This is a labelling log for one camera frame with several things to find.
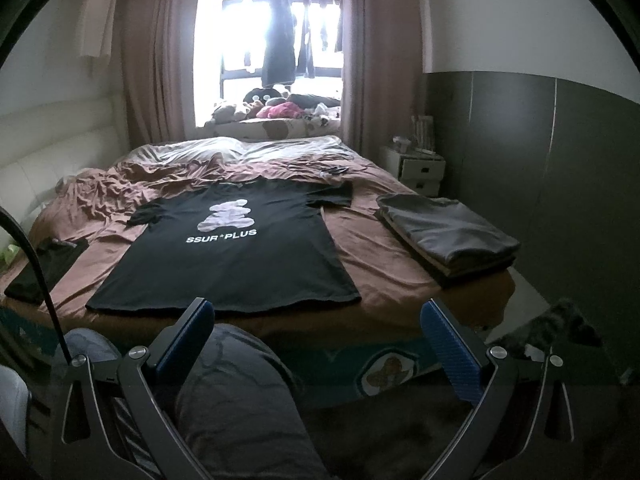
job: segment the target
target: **window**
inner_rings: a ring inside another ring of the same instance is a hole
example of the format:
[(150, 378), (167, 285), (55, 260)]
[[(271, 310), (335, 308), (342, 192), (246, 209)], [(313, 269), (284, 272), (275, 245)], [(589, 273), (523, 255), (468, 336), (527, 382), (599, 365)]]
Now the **window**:
[[(341, 52), (335, 51), (340, 0), (311, 0), (309, 22), (316, 77), (298, 76), (291, 91), (335, 98), (342, 95)], [(303, 0), (290, 0), (296, 19), (294, 50), (300, 50)], [(198, 0), (193, 53), (193, 97), (196, 125), (202, 126), (217, 102), (242, 100), (262, 86), (265, 33), (271, 19), (270, 0)], [(326, 25), (326, 47), (321, 38)], [(280, 91), (284, 87), (276, 85)]]

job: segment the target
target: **t-shirt sleeve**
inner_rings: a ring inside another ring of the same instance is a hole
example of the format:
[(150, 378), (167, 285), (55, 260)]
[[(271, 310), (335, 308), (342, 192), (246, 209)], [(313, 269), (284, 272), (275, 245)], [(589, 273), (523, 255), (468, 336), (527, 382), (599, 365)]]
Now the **t-shirt sleeve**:
[(310, 190), (306, 196), (306, 203), (311, 207), (321, 205), (351, 205), (353, 186), (351, 182), (343, 182), (337, 186), (327, 184), (310, 184)]
[(135, 210), (131, 218), (127, 221), (127, 225), (143, 225), (153, 224), (162, 218), (165, 212), (166, 198), (156, 198), (151, 202), (141, 205)]

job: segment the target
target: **black cable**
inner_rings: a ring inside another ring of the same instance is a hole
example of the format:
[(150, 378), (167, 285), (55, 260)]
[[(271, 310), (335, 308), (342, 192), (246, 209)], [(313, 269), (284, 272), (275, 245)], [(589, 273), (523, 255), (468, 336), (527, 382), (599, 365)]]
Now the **black cable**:
[(47, 310), (49, 311), (49, 315), (51, 316), (53, 328), (55, 329), (56, 335), (58, 336), (60, 348), (62, 348), (62, 353), (65, 356), (66, 363), (71, 364), (71, 354), (69, 353), (69, 348), (66, 345), (65, 336), (62, 333), (62, 329), (60, 328), (58, 314), (56, 314), (56, 309), (53, 306), (53, 300), (51, 299), (51, 295), (49, 294), (47, 280), (44, 277), (44, 272), (42, 272), (42, 267), (40, 266), (38, 255), (31, 245), (31, 242), (27, 238), (27, 235), (22, 230), (22, 227), (20, 227), (20, 224), (18, 224), (18, 222), (16, 222), (15, 219), (7, 211), (5, 211), (2, 206), (0, 206), (0, 227), (2, 227), (9, 233), (11, 238), (16, 241), (16, 243), (27, 255), (27, 259), (29, 260), (31, 267), (33, 268), (33, 272), (36, 275), (36, 280), (38, 280), (38, 285), (40, 285), (40, 288), (42, 290), (44, 303), (47, 305)]

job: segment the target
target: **white wall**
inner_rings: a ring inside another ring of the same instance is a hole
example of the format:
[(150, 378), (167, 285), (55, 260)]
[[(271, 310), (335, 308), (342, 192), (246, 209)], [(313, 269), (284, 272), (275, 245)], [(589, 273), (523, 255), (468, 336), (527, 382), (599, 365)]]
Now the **white wall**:
[(50, 0), (30, 23), (0, 69), (0, 115), (122, 91), (117, 37), (108, 65), (76, 55), (81, 4), (82, 0)]
[(640, 73), (589, 0), (429, 0), (432, 72), (558, 77), (640, 103)]

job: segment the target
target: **gray pants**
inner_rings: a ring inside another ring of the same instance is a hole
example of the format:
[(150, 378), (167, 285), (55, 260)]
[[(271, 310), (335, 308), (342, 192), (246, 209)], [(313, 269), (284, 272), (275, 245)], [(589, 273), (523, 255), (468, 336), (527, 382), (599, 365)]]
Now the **gray pants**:
[[(72, 356), (83, 353), (93, 361), (120, 357), (92, 330), (72, 330), (65, 339)], [(65, 369), (58, 348), (53, 398)], [(267, 345), (235, 326), (218, 324), (178, 393), (174, 423), (216, 480), (328, 480), (332, 476), (309, 439), (291, 385), (289, 370)], [(118, 399), (115, 408), (138, 465), (158, 478), (126, 404)]]

